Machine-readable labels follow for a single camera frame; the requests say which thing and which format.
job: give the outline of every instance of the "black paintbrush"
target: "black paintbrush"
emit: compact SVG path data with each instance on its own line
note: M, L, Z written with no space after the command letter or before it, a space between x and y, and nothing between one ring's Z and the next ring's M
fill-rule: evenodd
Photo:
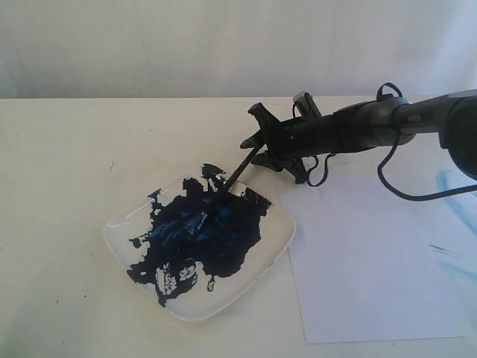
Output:
M252 161L253 157L259 152L261 146L254 148L244 159L243 162L238 166L238 168L230 175L230 178L224 183L224 185L214 194L212 200L207 205L207 207L202 212L202 220L200 221L199 225L195 229L195 234L197 234L202 227L203 223L206 221L207 217L212 214L217 207L224 200L225 195L229 192L229 189L232 185L237 181L240 174L244 171L247 165Z

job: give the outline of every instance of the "sheet of paper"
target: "sheet of paper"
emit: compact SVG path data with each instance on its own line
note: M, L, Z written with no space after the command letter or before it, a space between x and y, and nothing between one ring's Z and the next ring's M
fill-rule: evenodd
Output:
M460 336L417 223L376 177L334 177L281 204L297 222L290 254L308 343Z

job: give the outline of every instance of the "square plate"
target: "square plate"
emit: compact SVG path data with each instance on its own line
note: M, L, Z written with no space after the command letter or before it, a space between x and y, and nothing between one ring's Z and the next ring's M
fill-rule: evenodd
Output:
M216 314L249 289L288 247L292 217L236 182L194 232L227 179L203 164L111 218L104 238L127 274L184 321Z

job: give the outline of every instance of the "white table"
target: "white table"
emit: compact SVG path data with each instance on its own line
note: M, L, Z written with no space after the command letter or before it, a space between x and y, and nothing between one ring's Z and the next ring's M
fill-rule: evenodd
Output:
M331 113L366 99L315 100ZM127 277L104 223L189 167L234 169L246 154L239 143L257 130L247 110L258 101L291 116L290 98L0 101L0 357L475 357L462 338L306 345L288 253L199 324L172 317ZM422 163L416 150L452 165L437 147L431 135L398 151L392 172L410 177L402 189L428 191L432 174L408 170ZM329 180L374 173L387 151L336 157ZM272 201L294 185L254 167L241 180Z

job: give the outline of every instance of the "brush handle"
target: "brush handle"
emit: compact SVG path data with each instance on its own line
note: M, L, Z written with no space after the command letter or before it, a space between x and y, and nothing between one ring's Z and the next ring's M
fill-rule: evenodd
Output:
M225 195L229 192L229 189L232 185L237 181L240 174L245 170L247 165L252 161L253 157L259 152L261 146L254 148L244 159L243 162L238 166L238 168L230 175L230 178L224 183L224 185L214 194L212 201L210 201L209 205L207 205L206 209L203 211L204 214L209 215L212 213L217 205L220 204L221 201L224 200Z

